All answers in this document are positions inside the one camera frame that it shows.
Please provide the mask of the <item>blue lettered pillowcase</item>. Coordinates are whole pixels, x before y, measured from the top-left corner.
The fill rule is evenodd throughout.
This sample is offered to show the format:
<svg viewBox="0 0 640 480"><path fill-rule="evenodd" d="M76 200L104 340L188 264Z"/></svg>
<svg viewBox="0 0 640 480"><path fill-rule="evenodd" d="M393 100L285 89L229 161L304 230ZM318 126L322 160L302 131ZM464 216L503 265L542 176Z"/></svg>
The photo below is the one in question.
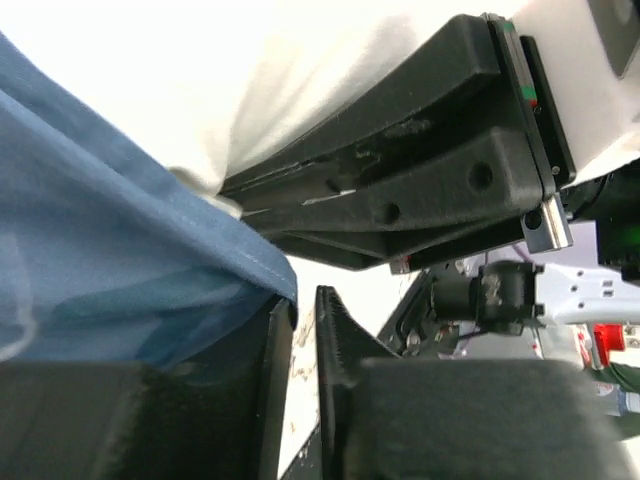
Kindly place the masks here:
<svg viewBox="0 0 640 480"><path fill-rule="evenodd" d="M173 366L271 296L285 256L1 43L1 356Z"/></svg>

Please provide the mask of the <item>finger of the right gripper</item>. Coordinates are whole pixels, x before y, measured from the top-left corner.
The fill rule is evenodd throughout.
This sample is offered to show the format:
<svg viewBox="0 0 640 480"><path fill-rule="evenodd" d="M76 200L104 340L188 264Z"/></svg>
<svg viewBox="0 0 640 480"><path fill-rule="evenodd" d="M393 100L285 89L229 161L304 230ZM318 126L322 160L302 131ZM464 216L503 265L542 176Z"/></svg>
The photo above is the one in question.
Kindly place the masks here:
<svg viewBox="0 0 640 480"><path fill-rule="evenodd" d="M493 128L354 193L255 213L246 222L289 255L364 270L408 255L419 266L522 239L543 187L527 137Z"/></svg>
<svg viewBox="0 0 640 480"><path fill-rule="evenodd" d="M500 131L523 133L509 77L514 25L458 15L355 101L275 155L227 179L232 200L310 200L358 190L454 155Z"/></svg>

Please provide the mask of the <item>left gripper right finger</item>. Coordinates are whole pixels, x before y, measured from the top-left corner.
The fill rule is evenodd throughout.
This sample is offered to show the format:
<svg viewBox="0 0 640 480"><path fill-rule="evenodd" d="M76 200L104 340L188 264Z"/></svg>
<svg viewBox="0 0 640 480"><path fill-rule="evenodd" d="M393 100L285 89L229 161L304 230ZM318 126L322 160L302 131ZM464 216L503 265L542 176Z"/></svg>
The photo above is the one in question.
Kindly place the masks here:
<svg viewBox="0 0 640 480"><path fill-rule="evenodd" d="M549 360L367 359L343 479L631 479L573 366Z"/></svg>

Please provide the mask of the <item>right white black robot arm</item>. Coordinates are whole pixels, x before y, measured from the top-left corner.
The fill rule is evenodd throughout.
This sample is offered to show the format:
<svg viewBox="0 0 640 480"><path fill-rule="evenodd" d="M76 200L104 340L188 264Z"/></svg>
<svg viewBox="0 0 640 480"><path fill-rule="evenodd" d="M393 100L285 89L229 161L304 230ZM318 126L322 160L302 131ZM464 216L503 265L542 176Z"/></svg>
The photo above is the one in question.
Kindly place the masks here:
<svg viewBox="0 0 640 480"><path fill-rule="evenodd" d="M375 344L451 358L484 334L601 367L604 328L639 319L639 252L613 214L626 169L576 170L535 41L458 15L359 99L225 196L284 252L418 279Z"/></svg>

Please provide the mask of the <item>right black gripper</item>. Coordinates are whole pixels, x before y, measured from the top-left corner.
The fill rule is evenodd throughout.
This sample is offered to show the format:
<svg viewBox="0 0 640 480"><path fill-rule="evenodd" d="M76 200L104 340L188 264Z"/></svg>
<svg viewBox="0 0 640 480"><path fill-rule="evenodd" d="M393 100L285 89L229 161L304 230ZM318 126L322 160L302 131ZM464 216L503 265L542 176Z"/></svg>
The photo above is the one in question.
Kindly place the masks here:
<svg viewBox="0 0 640 480"><path fill-rule="evenodd" d="M539 206L521 219L525 242L530 250L569 247L573 238L560 191L575 179L576 168L537 44L502 16L486 13L484 18L521 112L543 188Z"/></svg>

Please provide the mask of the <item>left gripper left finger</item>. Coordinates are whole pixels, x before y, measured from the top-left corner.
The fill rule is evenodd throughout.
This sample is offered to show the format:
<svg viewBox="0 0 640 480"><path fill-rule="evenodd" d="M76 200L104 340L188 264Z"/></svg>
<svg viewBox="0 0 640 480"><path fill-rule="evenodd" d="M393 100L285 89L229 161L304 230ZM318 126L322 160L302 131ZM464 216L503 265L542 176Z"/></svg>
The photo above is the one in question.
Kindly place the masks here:
<svg viewBox="0 0 640 480"><path fill-rule="evenodd" d="M6 362L1 475L274 479L291 342L291 305L273 298L167 373L135 362Z"/></svg>

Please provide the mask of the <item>white pillow with red logo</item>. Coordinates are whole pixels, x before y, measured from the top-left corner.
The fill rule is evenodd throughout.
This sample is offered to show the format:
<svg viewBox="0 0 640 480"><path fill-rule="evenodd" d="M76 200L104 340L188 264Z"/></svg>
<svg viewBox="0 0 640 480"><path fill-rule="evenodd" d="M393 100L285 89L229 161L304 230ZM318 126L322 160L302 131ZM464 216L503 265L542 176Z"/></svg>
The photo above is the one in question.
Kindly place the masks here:
<svg viewBox="0 0 640 480"><path fill-rule="evenodd" d="M457 14L525 1L5 1L40 71L219 201L223 182L353 102Z"/></svg>

